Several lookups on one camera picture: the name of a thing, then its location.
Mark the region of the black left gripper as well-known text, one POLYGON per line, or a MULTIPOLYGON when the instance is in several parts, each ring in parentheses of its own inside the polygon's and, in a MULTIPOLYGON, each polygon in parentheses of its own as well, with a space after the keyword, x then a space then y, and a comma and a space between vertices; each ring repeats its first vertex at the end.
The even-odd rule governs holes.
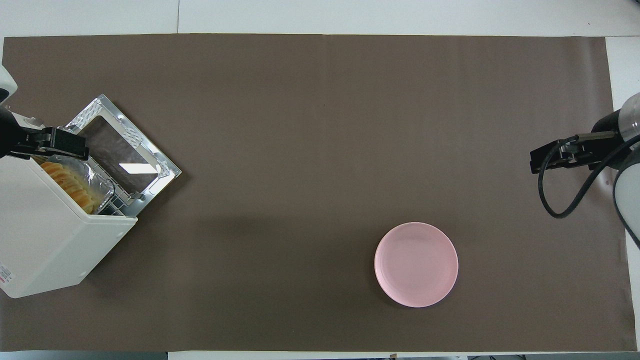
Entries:
POLYGON ((90 148, 85 137, 55 127, 34 129, 20 126, 16 117, 6 108, 0 110, 0 157, 29 158, 41 155, 39 143, 30 136, 43 133, 45 148, 57 150, 66 157, 87 161, 90 148))

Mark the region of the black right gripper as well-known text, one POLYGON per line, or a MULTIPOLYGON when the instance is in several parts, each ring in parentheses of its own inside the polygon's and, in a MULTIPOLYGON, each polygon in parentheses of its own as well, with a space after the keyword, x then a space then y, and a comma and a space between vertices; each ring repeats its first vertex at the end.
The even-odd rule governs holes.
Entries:
POLYGON ((546 170, 564 167, 569 161, 560 150, 570 154, 578 166, 595 166, 623 143, 618 125, 619 112, 611 112, 599 119, 591 132, 582 133, 564 139, 556 144, 546 144, 530 151, 530 173, 539 174, 547 155, 556 146, 556 151, 546 162, 546 170))

